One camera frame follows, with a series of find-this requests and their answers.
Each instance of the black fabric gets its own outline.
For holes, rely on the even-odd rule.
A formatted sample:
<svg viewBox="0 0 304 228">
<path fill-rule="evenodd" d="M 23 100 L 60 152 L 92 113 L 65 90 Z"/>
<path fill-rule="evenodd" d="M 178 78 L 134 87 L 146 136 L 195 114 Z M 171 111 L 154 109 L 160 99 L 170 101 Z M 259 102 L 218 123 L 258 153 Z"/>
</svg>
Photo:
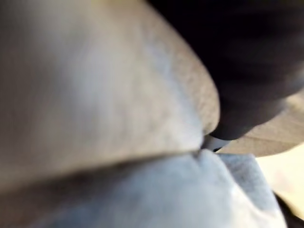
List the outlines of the black fabric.
<svg viewBox="0 0 304 228">
<path fill-rule="evenodd" d="M 280 205 L 288 228 L 304 228 L 304 221 L 295 216 L 281 198 L 279 198 L 277 195 L 275 197 Z"/>
<path fill-rule="evenodd" d="M 211 135 L 236 139 L 280 113 L 304 85 L 304 2 L 150 0 L 209 70 L 221 117 Z"/>
</svg>

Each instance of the beige surface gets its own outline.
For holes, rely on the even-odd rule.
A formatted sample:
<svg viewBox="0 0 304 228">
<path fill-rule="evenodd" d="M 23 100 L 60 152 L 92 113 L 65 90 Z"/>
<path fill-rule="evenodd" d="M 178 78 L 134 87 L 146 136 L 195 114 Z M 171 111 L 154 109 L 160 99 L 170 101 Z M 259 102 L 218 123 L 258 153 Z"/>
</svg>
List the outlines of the beige surface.
<svg viewBox="0 0 304 228">
<path fill-rule="evenodd" d="M 274 192 L 304 220 L 304 144 L 257 162 Z"/>
<path fill-rule="evenodd" d="M 266 156 L 284 152 L 304 142 L 304 91 L 288 98 L 287 109 L 273 120 L 257 126 L 221 152 Z"/>
<path fill-rule="evenodd" d="M 0 191 L 196 150 L 215 127 L 209 75 L 143 1 L 1 7 Z"/>
</svg>

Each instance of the gray fabric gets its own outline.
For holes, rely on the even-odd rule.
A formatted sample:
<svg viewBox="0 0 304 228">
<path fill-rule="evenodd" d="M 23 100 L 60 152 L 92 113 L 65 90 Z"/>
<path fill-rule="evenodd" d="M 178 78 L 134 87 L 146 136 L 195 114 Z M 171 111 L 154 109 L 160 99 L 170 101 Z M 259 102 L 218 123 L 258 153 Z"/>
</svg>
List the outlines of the gray fabric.
<svg viewBox="0 0 304 228">
<path fill-rule="evenodd" d="M 285 227 L 252 156 L 204 150 L 198 158 L 162 158 L 91 175 L 73 193 L 81 200 L 65 202 L 30 227 Z"/>
</svg>

